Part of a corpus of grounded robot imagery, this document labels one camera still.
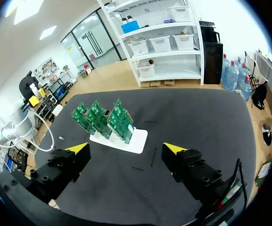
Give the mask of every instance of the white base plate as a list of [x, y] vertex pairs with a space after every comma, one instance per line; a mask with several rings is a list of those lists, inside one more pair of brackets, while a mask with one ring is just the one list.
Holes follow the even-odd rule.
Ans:
[[90, 141], [93, 141], [105, 146], [113, 147], [119, 150], [141, 154], [144, 149], [147, 135], [148, 135], [148, 132], [146, 130], [135, 128], [132, 134], [130, 143], [126, 144], [114, 132], [111, 134], [108, 140], [104, 136], [102, 136], [100, 133], [95, 132], [94, 135], [90, 135]]

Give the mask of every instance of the bolt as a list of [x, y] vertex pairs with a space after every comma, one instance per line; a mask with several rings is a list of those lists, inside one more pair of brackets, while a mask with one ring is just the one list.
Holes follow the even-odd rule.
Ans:
[[17, 181], [16, 181], [16, 180], [12, 180], [12, 181], [11, 181], [11, 185], [12, 185], [12, 186], [17, 185]]
[[4, 185], [4, 190], [8, 191], [9, 190], [9, 186], [8, 185]]
[[48, 183], [49, 182], [49, 177], [48, 176], [43, 176], [42, 177], [42, 181], [44, 182], [44, 183]]
[[203, 182], [204, 182], [204, 183], [206, 183], [206, 184], [208, 184], [208, 182], [209, 182], [209, 178], [204, 177], [204, 178], [203, 178]]
[[37, 178], [37, 172], [36, 172], [36, 170], [35, 169], [31, 169], [30, 170], [30, 176], [32, 177], [32, 178]]
[[194, 168], [194, 164], [193, 163], [189, 163], [188, 167], [192, 169], [192, 168]]
[[52, 160], [51, 160], [51, 159], [48, 159], [46, 164], [47, 164], [48, 166], [50, 166], [50, 165], [52, 164]]

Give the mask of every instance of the green circuit board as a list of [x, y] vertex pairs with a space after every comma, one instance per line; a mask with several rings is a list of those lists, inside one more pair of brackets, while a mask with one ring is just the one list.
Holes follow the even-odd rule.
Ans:
[[107, 110], [100, 108], [99, 102], [95, 101], [92, 107], [87, 111], [85, 119], [100, 134], [102, 134], [106, 139], [109, 139], [112, 129], [107, 125], [106, 113]]
[[90, 125], [85, 119], [85, 113], [87, 112], [88, 108], [84, 107], [84, 103], [81, 102], [78, 107], [73, 111], [72, 117], [73, 119], [81, 126], [83, 127], [87, 132], [94, 135], [95, 128]]
[[121, 100], [118, 99], [110, 116], [107, 119], [114, 132], [126, 143], [129, 144], [134, 127], [133, 120], [128, 111], [122, 107]]

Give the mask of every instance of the white hose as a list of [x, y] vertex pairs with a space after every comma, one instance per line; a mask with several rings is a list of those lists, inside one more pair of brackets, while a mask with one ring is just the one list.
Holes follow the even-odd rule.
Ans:
[[47, 129], [48, 129], [48, 131], [49, 131], [49, 133], [50, 133], [50, 135], [51, 135], [51, 138], [52, 138], [52, 145], [51, 145], [51, 148], [50, 148], [50, 149], [46, 150], [46, 149], [42, 149], [42, 148], [38, 147], [37, 144], [35, 144], [33, 141], [31, 141], [31, 140], [29, 140], [29, 139], [27, 139], [27, 138], [24, 138], [24, 137], [20, 137], [20, 138], [22, 138], [22, 139], [28, 141], [29, 143], [31, 143], [32, 145], [34, 145], [37, 149], [40, 149], [40, 150], [43, 151], [43, 152], [52, 151], [53, 148], [54, 148], [54, 137], [53, 137], [53, 134], [52, 134], [52, 132], [51, 132], [49, 126], [47, 125], [47, 123], [45, 122], [45, 120], [44, 120], [38, 113], [36, 113], [35, 111], [32, 111], [32, 110], [29, 110], [29, 111], [33, 112], [33, 113], [34, 113], [34, 114], [35, 114], [35, 115], [36, 115], [36, 116], [37, 116], [37, 117], [45, 124], [45, 126], [47, 127]]

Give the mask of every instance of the blue box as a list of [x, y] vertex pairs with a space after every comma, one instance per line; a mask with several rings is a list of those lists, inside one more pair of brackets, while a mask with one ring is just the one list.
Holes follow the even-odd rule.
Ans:
[[139, 25], [137, 21], [131, 21], [127, 24], [121, 25], [121, 27], [124, 33], [132, 32], [139, 29]]

